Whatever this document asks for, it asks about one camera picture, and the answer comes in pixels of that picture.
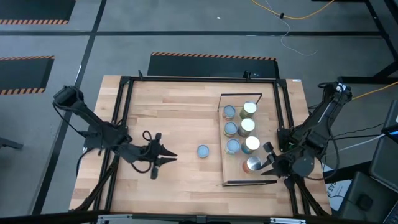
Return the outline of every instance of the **green can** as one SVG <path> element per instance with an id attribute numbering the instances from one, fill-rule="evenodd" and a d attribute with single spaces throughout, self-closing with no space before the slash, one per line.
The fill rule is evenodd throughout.
<path id="1" fill-rule="evenodd" d="M 257 104 L 253 101 L 247 101 L 243 104 L 243 107 L 239 115 L 242 119 L 252 118 L 256 111 L 257 111 Z"/>

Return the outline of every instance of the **white cable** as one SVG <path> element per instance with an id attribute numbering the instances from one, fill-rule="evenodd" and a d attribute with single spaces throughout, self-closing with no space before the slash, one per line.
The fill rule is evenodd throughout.
<path id="1" fill-rule="evenodd" d="M 376 139 L 379 139 L 379 138 L 381 138 L 381 137 L 383 137 L 383 136 L 385 136 L 385 134 L 381 134 L 381 135 L 379 135 L 379 136 L 377 136 L 377 137 L 374 137 L 374 138 L 372 138 L 372 139 L 369 139 L 369 140 L 367 140 L 367 141 L 365 141 L 365 142 L 361 142 L 361 143 L 358 143 L 358 144 L 355 144 L 355 145 L 352 145 L 352 146 L 345 147 L 344 149 L 340 149 L 338 152 L 342 152 L 342 151 L 344 151 L 344 150 L 351 149 L 352 147 L 361 146 L 361 145 L 363 145 L 363 144 L 366 144 L 366 143 L 369 143 L 369 142 L 374 141 L 374 140 L 376 140 Z"/>
<path id="2" fill-rule="evenodd" d="M 318 50 L 316 50 L 316 51 L 315 51 L 314 53 L 312 53 L 312 54 L 303 54 L 303 53 L 299 52 L 298 50 L 295 50 L 295 49 L 293 49 L 293 48 L 288 47 L 288 46 L 285 45 L 285 43 L 284 43 L 284 38 L 287 36 L 287 34 L 289 34 L 291 28 L 290 28 L 290 26 L 288 25 L 287 22 L 285 22 L 283 19 L 279 18 L 279 17 L 275 14 L 275 11 L 272 9 L 271 5 L 268 3 L 268 0 L 266 0 L 266 2 L 267 2 L 268 7 L 271 9 L 273 15 L 275 16 L 275 18 L 277 18 L 277 19 L 279 19 L 280 21 L 282 21 L 282 22 L 283 22 L 284 24 L 286 24 L 287 27 L 289 28 L 289 30 L 287 31 L 287 33 L 280 39 L 280 42 L 282 43 L 282 45 L 283 45 L 284 47 L 286 47 L 287 49 L 293 50 L 294 52 L 297 52 L 298 54 L 303 55 L 303 56 L 312 56 L 312 55 L 315 55 L 315 54 L 318 52 Z"/>

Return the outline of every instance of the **can lid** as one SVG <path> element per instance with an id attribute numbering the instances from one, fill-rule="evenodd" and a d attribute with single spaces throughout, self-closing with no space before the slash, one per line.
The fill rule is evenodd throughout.
<path id="1" fill-rule="evenodd" d="M 261 168 L 261 160 L 258 156 L 249 157 L 246 161 L 248 168 L 255 171 Z"/>
<path id="2" fill-rule="evenodd" d="M 245 131 L 253 131 L 256 124 L 251 118 L 244 118 L 242 120 L 241 126 Z"/>
<path id="3" fill-rule="evenodd" d="M 235 134 L 238 131 L 238 127 L 234 122 L 228 122 L 225 124 L 224 130 L 227 134 Z"/>
<path id="4" fill-rule="evenodd" d="M 244 141 L 246 146 L 251 150 L 256 150 L 260 147 L 260 140 L 255 136 L 249 136 Z"/>
<path id="5" fill-rule="evenodd" d="M 224 107 L 224 114 L 229 117 L 235 116 L 235 107 L 232 105 L 226 105 Z"/>
<path id="6" fill-rule="evenodd" d="M 197 150 L 198 156 L 201 158 L 206 158 L 209 155 L 209 147 L 206 145 L 200 145 Z"/>
<path id="7" fill-rule="evenodd" d="M 257 110 L 257 104 L 253 101 L 247 101 L 243 104 L 243 109 L 248 113 L 254 113 Z"/>
<path id="8" fill-rule="evenodd" d="M 235 153 L 235 152 L 239 151 L 239 148 L 241 147 L 241 145 L 239 144 L 239 141 L 237 139 L 230 139 L 226 143 L 226 147 L 228 148 L 229 151 Z"/>

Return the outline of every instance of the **yellow cable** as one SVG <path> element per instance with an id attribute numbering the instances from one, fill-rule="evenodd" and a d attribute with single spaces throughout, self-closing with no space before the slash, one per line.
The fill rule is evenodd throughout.
<path id="1" fill-rule="evenodd" d="M 265 6 L 262 6 L 262 5 L 260 5 L 259 3 L 257 3 L 255 0 L 251 0 L 254 4 L 256 4 L 256 5 L 258 5 L 258 6 L 260 6 L 260 7 L 262 7 L 263 9 L 266 9 L 266 10 L 268 10 L 268 11 L 270 11 L 270 12 L 272 12 L 272 13 L 274 13 L 275 15 L 278 15 L 278 16 L 280 16 L 280 14 L 279 13 L 277 13 L 277 12 L 274 12 L 273 10 L 271 10 L 271 9 L 269 9 L 269 8 L 267 8 L 267 7 L 265 7 Z M 324 10 L 324 9 L 326 9 L 326 7 L 328 7 L 331 3 L 333 3 L 335 0 L 331 0 L 328 4 L 326 4 L 325 6 L 323 6 L 322 8 L 320 8 L 319 10 L 317 10 L 317 11 L 315 11 L 315 12 L 313 12 L 313 13 L 311 13 L 311 14 L 309 14 L 309 15 L 307 15 L 307 16 L 303 16 L 303 17 L 291 17 L 291 16 L 285 16 L 284 15 L 284 18 L 288 18 L 288 19 L 295 19 L 295 20 L 301 20 L 301 19 L 306 19 L 306 18 L 309 18 L 309 17 L 311 17 L 311 16 L 313 16 L 313 15 L 315 15 L 315 14 L 317 14 L 318 12 L 320 12 L 320 11 L 322 11 L 322 10 Z"/>
<path id="2" fill-rule="evenodd" d="M 385 90 L 386 88 L 392 87 L 392 86 L 395 85 L 395 84 L 398 84 L 398 82 L 394 82 L 394 83 L 392 83 L 392 84 L 390 84 L 390 85 L 388 85 L 388 86 L 385 86 L 385 87 L 383 87 L 383 88 L 380 88 L 380 89 L 378 89 L 378 90 L 373 90 L 373 91 L 370 91 L 370 92 L 368 92 L 368 93 L 364 93 L 364 94 L 362 94 L 362 95 L 359 95 L 359 96 L 357 96 L 357 97 L 354 97 L 353 100 L 358 99 L 358 98 L 361 98 L 361 97 L 364 97 L 364 96 L 367 96 L 367 95 L 372 94 L 372 93 L 375 93 L 375 92 L 377 92 L 377 91 Z"/>

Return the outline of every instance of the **can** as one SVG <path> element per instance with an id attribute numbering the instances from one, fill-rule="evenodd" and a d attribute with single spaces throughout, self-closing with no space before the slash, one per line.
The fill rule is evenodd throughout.
<path id="1" fill-rule="evenodd" d="M 241 147 L 241 145 L 237 139 L 230 139 L 226 143 L 225 152 L 227 154 L 233 155 L 233 154 L 239 152 L 240 147 Z"/>
<path id="2" fill-rule="evenodd" d="M 236 112 L 236 110 L 235 110 L 234 106 L 226 105 L 223 110 L 224 119 L 227 121 L 231 121 L 232 119 L 234 119 L 235 112 Z"/>
<path id="3" fill-rule="evenodd" d="M 242 119 L 252 118 L 256 111 L 257 111 L 257 104 L 253 101 L 247 101 L 243 104 L 243 107 L 239 115 Z"/>
<path id="4" fill-rule="evenodd" d="M 256 127 L 255 122 L 251 118 L 244 118 L 238 128 L 238 134 L 242 137 L 248 137 L 250 132 Z"/>
<path id="5" fill-rule="evenodd" d="M 206 145 L 200 145 L 197 149 L 199 158 L 206 158 L 209 155 L 209 147 Z"/>
<path id="6" fill-rule="evenodd" d="M 241 145 L 241 149 L 245 154 L 252 154 L 260 147 L 260 140 L 257 137 L 247 137 Z"/>
<path id="7" fill-rule="evenodd" d="M 233 137 L 238 131 L 238 127 L 234 122 L 228 122 L 224 127 L 224 134 L 227 137 Z"/>
<path id="8" fill-rule="evenodd" d="M 243 162 L 242 165 L 243 171 L 247 174 L 252 174 L 254 171 L 259 170 L 261 168 L 261 160 L 258 156 L 249 157 L 247 160 Z"/>

